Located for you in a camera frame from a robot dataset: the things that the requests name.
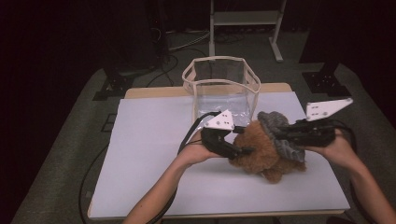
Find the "gray floor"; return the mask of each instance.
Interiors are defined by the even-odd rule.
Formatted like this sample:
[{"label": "gray floor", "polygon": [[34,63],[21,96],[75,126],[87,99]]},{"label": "gray floor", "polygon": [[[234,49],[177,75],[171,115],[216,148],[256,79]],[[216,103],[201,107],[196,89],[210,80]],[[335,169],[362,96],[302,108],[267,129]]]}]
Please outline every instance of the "gray floor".
[{"label": "gray floor", "polygon": [[[318,71],[322,66],[315,64],[298,64],[304,48],[307,33],[281,33],[278,45],[284,57],[283,63],[277,63],[269,47],[270,33],[245,34],[241,41],[233,44],[217,44],[218,55],[242,57],[261,79],[262,82],[287,82],[296,91],[302,105],[307,102],[331,100],[326,94],[312,94],[304,82],[302,72]],[[170,44],[188,42],[196,35],[169,35]],[[190,48],[199,49],[206,55],[207,43]],[[196,50],[186,49],[172,53],[178,59],[177,67],[169,72],[176,86],[182,84],[181,73],[193,58],[204,55]],[[168,69],[176,64],[174,58],[164,65]],[[145,87],[161,70],[138,77],[133,87]],[[357,76],[340,65],[336,72],[339,81],[352,93],[354,104],[333,116],[346,122],[356,133],[359,155],[375,175],[381,188],[393,206],[396,206],[396,132],[388,123],[373,100],[361,86]],[[117,113],[120,97],[110,97],[106,101],[93,101],[93,96],[106,81],[103,70],[92,74],[75,106],[64,123],[58,138],[35,179],[28,195],[23,201],[13,223],[120,223],[120,220],[88,220],[85,216],[92,193],[99,176],[106,151],[106,144],[111,133],[111,123],[105,125],[109,115]],[[162,76],[156,79],[152,87],[169,86],[169,80]],[[351,209],[339,215],[353,219],[356,223],[365,223],[354,204],[348,176],[338,167],[334,172],[350,202]],[[326,215],[280,217],[280,223],[326,223]],[[166,220],[164,223],[233,223],[255,224],[272,223],[269,217]]]}]

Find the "person's left hand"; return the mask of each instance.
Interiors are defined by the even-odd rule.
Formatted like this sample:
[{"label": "person's left hand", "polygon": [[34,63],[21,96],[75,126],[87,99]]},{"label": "person's left hand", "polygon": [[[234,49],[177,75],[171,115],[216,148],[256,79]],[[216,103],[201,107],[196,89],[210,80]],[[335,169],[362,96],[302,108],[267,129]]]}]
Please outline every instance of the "person's left hand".
[{"label": "person's left hand", "polygon": [[221,156],[209,151],[201,142],[201,131],[197,131],[191,138],[190,142],[181,150],[177,159],[186,165],[206,161],[210,158],[220,158]]}]

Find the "brown fur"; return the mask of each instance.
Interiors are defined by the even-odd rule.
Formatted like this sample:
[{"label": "brown fur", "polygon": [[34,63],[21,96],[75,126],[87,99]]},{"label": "brown fur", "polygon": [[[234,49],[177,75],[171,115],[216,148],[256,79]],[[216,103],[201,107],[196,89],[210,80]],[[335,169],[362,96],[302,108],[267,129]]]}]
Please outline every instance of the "brown fur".
[{"label": "brown fur", "polygon": [[249,155],[241,155],[230,164],[243,168],[249,174],[261,173],[270,183],[278,183],[282,175],[293,169],[305,171],[305,163],[281,158],[258,120],[252,121],[244,133],[238,134],[233,144],[237,147],[254,147]]}]

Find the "transparent container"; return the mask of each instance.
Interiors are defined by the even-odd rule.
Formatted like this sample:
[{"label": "transparent container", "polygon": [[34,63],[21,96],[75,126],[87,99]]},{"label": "transparent container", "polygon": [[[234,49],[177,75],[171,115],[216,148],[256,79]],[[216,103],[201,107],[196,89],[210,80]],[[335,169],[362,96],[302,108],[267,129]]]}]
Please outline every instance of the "transparent container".
[{"label": "transparent container", "polygon": [[242,58],[194,59],[184,70],[184,88],[194,97],[192,119],[230,110],[233,123],[247,126],[256,108],[261,82]]}]

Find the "stuffed animal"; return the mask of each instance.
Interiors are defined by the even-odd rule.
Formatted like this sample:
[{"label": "stuffed animal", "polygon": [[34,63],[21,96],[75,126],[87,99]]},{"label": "stuffed animal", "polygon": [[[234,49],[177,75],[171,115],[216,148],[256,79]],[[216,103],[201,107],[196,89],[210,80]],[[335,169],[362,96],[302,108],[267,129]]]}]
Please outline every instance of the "stuffed animal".
[{"label": "stuffed animal", "polygon": [[233,141],[237,147],[253,147],[254,151],[230,160],[230,164],[243,168],[249,174],[262,174],[274,184],[293,169],[305,171],[304,150],[287,140],[275,138],[275,133],[280,132],[277,127],[287,125],[287,118],[278,112],[260,112],[258,119]]}]

